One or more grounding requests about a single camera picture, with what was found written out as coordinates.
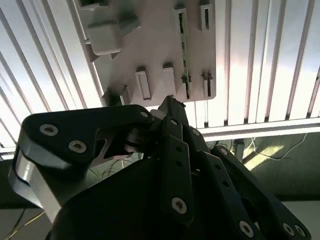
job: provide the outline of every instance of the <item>cable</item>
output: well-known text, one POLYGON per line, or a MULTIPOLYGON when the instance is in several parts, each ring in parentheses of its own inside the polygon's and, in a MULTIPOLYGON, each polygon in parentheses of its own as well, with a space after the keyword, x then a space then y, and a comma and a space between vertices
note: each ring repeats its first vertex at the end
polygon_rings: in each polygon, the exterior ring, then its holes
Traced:
POLYGON ((115 171, 112 171, 112 168, 113 168, 114 165, 115 165, 117 162, 119 162, 119 161, 126 161, 126 162, 132 164, 132 161, 129 161, 129 160, 127 160, 127 159, 118 159, 118 160, 115 160, 115 161, 111 164, 111 166, 110 166, 109 168, 107 168, 106 170, 103 171, 103 173, 101 174, 101 175, 102 175, 102 179, 104 179, 104 175, 105 175, 105 173, 106 173, 107 171, 108 171, 108 175, 107 175, 106 177, 109 177, 110 173, 113 173, 113 174, 116 173, 115 171))
POLYGON ((260 153, 260 152, 257 152, 256 151, 256 144, 255 144, 255 140, 253 138, 251 138, 251 143, 253 144, 253 151, 256 153, 256 154, 259 154, 259 155, 262 155, 268 159, 271 159, 271 160, 275 160, 275 161, 279 161, 281 159, 285 159, 286 156, 293 150, 295 149, 296 147, 298 147, 300 144, 302 144, 305 139, 307 137, 307 133, 303 136, 302 140, 300 142, 298 142, 297 144, 293 145, 282 157, 271 157, 271 156, 268 156, 268 155, 265 155, 263 153, 260 153))
POLYGON ((99 178, 98 174, 96 174, 91 168, 89 168, 89 170, 90 170, 94 175, 96 175, 97 178, 99 178))
POLYGON ((229 147, 229 152, 231 151, 232 145, 233 145, 234 141, 231 139, 231 143, 230 143, 230 147, 229 147))
MULTIPOLYGON (((293 160, 291 157, 284 157, 284 158, 282 158, 282 159, 293 160)), ((265 160, 265 161, 263 161, 263 162, 260 162, 257 166, 255 166, 254 168, 252 168, 252 169, 250 170, 250 172, 254 173, 261 165, 263 165, 263 164, 265 164, 265 163, 267 163, 267 162, 270 162, 270 161, 272 161, 272 159, 267 159, 267 160, 265 160)))
POLYGON ((34 216, 33 218, 31 218, 29 221, 27 221, 25 224, 23 224, 21 227, 19 228, 15 228, 11 233, 9 233, 8 236, 6 236, 3 240, 9 240, 11 239, 14 235, 17 234, 17 232, 19 232, 23 227, 29 225, 30 223, 32 223, 33 221, 37 220, 38 218, 40 218, 43 214, 45 214, 45 212, 39 213, 38 215, 34 216))
POLYGON ((22 210, 22 212, 21 212, 20 216, 18 217, 16 223, 14 224, 12 230, 11 230, 11 231, 9 232, 9 234, 5 237, 5 239, 6 239, 8 236, 10 236, 10 235, 15 231, 16 227, 18 227, 19 223, 21 222, 22 217, 23 217, 24 214, 25 214, 25 211, 26 211, 26 209, 23 209, 23 210, 22 210))
POLYGON ((248 150, 248 149, 251 147, 253 141, 252 141, 252 138, 251 138, 251 142, 250 142, 249 146, 247 146, 247 147, 243 150, 243 152, 245 152, 246 150, 248 150))

